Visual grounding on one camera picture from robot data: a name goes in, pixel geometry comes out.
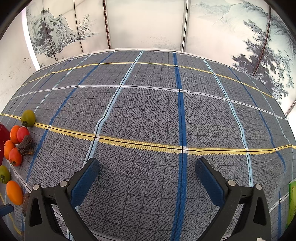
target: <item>metal screw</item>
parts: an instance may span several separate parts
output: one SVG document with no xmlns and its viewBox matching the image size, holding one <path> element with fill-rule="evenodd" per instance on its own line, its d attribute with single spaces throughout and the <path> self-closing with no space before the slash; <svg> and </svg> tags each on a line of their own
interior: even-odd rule
<svg viewBox="0 0 296 241">
<path fill-rule="evenodd" d="M 234 186 L 236 185 L 236 182 L 233 181 L 233 180 L 229 180 L 229 181 L 228 181 L 228 184 L 229 184 L 230 186 L 234 187 Z"/>
<path fill-rule="evenodd" d="M 33 186 L 33 189 L 34 189 L 34 190 L 38 190 L 38 189 L 39 189 L 39 184 L 35 184 L 35 185 Z"/>
<path fill-rule="evenodd" d="M 261 190 L 262 189 L 262 186 L 260 184 L 256 184 L 255 185 L 255 188 L 257 188 L 258 190 Z"/>
<path fill-rule="evenodd" d="M 67 181 L 61 181 L 61 182 L 59 183 L 59 185 L 60 185 L 61 187 L 64 187 L 64 186 L 67 185 Z"/>
</svg>

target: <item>yellow stripe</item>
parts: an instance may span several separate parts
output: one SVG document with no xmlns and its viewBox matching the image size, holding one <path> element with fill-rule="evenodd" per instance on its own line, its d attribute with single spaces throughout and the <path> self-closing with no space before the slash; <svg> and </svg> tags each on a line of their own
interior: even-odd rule
<svg viewBox="0 0 296 241">
<path fill-rule="evenodd" d="M 83 68 L 83 67 L 87 67 L 87 66 L 91 66 L 91 65 L 104 65 L 104 64 L 132 64 L 132 63 L 133 63 L 133 62 L 115 62 L 115 63 L 100 63 L 100 64 L 93 63 L 93 64 L 87 64 L 87 65 L 82 65 L 82 66 L 78 66 L 78 67 L 73 67 L 73 68 L 63 69 L 63 70 L 60 70 L 60 71 L 57 71 L 57 72 L 51 72 L 50 74 L 46 74 L 46 75 L 44 75 L 44 76 L 42 76 L 42 77 L 39 77 L 39 78 L 33 79 L 33 80 L 29 81 L 28 83 L 33 82 L 33 81 L 38 80 L 38 79 L 41 79 L 41 78 L 43 78 L 43 77 L 49 76 L 49 75 L 51 75 L 51 74 L 56 74 L 56 73 L 60 73 L 60 72 L 63 72 L 63 71 L 68 71 L 68 70 L 71 70 L 71 69 L 79 69 L 79 68 Z M 173 65 L 173 64 L 147 63 L 147 62 L 137 62 L 136 64 L 154 64 L 154 65 L 164 65 L 164 66 L 172 66 L 172 67 L 175 66 L 175 65 Z M 177 66 L 177 67 L 180 67 L 180 68 L 193 69 L 193 70 L 196 70 L 196 71 L 200 71 L 200 72 L 204 72 L 204 73 L 208 73 L 208 74 L 213 74 L 213 73 L 210 72 L 210 71 L 206 71 L 206 70 L 202 70 L 202 69 L 197 69 L 197 68 L 192 68 L 192 67 L 187 67 L 187 66 L 181 66 L 181 65 L 176 65 L 176 66 Z M 224 75 L 221 75 L 221 74 L 215 74 L 215 75 L 220 76 L 220 77 L 223 77 L 223 78 L 227 78 L 227 79 L 229 79 L 229 80 L 233 80 L 233 81 L 238 82 L 238 83 L 241 83 L 241 84 L 246 85 L 246 86 L 248 86 L 248 87 L 250 87 L 250 88 L 252 88 L 252 89 L 254 89 L 254 90 L 257 90 L 257 91 L 261 92 L 262 94 L 265 94 L 266 96 L 269 96 L 269 97 L 271 97 L 271 98 L 274 98 L 273 96 L 271 96 L 271 95 L 269 95 L 269 94 L 267 94 L 267 93 L 265 93 L 265 92 L 263 92 L 263 91 L 261 91 L 261 90 L 255 88 L 255 87 L 253 87 L 253 86 L 251 86 L 251 85 L 248 85 L 248 84 L 246 84 L 246 83 L 243 83 L 243 82 L 241 82 L 241 81 L 238 81 L 238 80 L 232 79 L 232 78 L 230 78 L 230 77 L 227 77 L 227 76 L 224 76 Z"/>
<path fill-rule="evenodd" d="M 168 152 L 168 153 L 182 152 L 181 146 L 133 141 L 128 139 L 116 138 L 116 137 L 100 136 L 99 142 L 104 144 L 109 144 L 109 145 L 127 147 L 127 148 L 137 148 L 141 150 L 151 150 L 151 151 Z"/>
<path fill-rule="evenodd" d="M 8 115 L 8 114 L 0 114 L 4 116 L 8 116 L 11 118 L 15 118 L 20 120 L 19 116 Z M 94 134 L 84 133 L 79 131 L 67 130 L 59 127 L 49 126 L 42 123 L 35 123 L 35 127 L 48 129 L 52 132 L 59 133 L 62 135 L 71 136 L 74 138 L 79 138 L 83 140 L 92 141 L 95 139 Z M 108 136 L 99 136 L 99 142 L 109 145 L 122 146 L 127 148 L 137 148 L 140 150 L 151 150 L 151 151 L 159 151 L 159 152 L 168 152 L 168 153 L 181 153 L 181 146 L 174 146 L 168 144 L 160 144 L 160 143 L 152 143 L 152 142 L 143 142 L 129 139 L 122 139 L 117 137 L 108 137 Z M 250 155 L 259 155 L 259 154 L 268 154 L 274 153 L 276 151 L 286 149 L 286 148 L 294 148 L 294 145 L 284 145 L 276 148 L 259 148 L 259 149 L 249 149 Z M 225 154 L 225 155 L 245 155 L 245 149 L 235 149 L 235 148 L 196 148 L 196 147 L 187 147 L 184 149 L 185 153 L 188 152 L 190 155 L 211 155 L 211 154 Z"/>
<path fill-rule="evenodd" d="M 4 199 L 3 199 L 2 195 L 1 195 L 1 193 L 0 193 L 0 198 L 1 198 L 2 202 L 3 202 L 3 204 L 5 205 L 6 203 L 4 202 Z M 16 232 L 17 232 L 19 235 L 22 235 L 21 231 L 16 227 L 12 215 L 9 213 L 8 216 L 10 217 L 10 219 L 11 219 L 11 221 L 12 221 L 13 228 L 16 230 Z"/>
<path fill-rule="evenodd" d="M 280 151 L 286 148 L 294 148 L 296 146 L 288 144 L 285 146 L 280 146 L 276 148 L 260 148 L 260 149 L 249 149 L 250 155 L 259 155 L 259 154 L 269 154 L 274 153 L 276 151 Z M 191 155 L 210 155 L 210 154 L 232 154 L 232 155 L 245 155 L 245 149 L 235 149 L 235 148 L 196 148 L 196 147 L 188 147 L 188 154 Z"/>
</svg>

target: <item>red tomato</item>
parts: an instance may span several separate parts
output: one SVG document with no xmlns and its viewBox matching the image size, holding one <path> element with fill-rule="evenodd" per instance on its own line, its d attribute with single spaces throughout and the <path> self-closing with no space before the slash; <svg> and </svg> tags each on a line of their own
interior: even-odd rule
<svg viewBox="0 0 296 241">
<path fill-rule="evenodd" d="M 19 128 L 19 130 L 17 131 L 17 139 L 18 139 L 18 141 L 21 143 L 26 135 L 30 135 L 28 129 L 26 127 L 24 127 L 24 126 Z"/>
<path fill-rule="evenodd" d="M 13 148 L 9 153 L 9 162 L 17 167 L 22 163 L 22 155 L 18 152 L 17 147 Z"/>
</svg>

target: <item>green box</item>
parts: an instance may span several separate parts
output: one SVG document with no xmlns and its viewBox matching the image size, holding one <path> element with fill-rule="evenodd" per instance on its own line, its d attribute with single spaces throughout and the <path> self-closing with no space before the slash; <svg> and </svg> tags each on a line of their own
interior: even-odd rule
<svg viewBox="0 0 296 241">
<path fill-rule="evenodd" d="M 296 178 L 289 183 L 289 212 L 287 226 L 292 222 L 296 214 Z"/>
</svg>

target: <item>green tomato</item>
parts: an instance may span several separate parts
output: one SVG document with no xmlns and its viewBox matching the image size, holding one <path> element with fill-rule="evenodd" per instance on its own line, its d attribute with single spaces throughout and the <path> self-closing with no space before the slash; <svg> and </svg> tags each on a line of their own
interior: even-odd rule
<svg viewBox="0 0 296 241">
<path fill-rule="evenodd" d="M 24 127 L 34 126 L 36 121 L 35 113 L 32 110 L 25 110 L 22 114 L 22 125 Z"/>
<path fill-rule="evenodd" d="M 0 166 L 0 180 L 2 183 L 7 184 L 10 181 L 10 173 L 6 166 Z"/>
</svg>

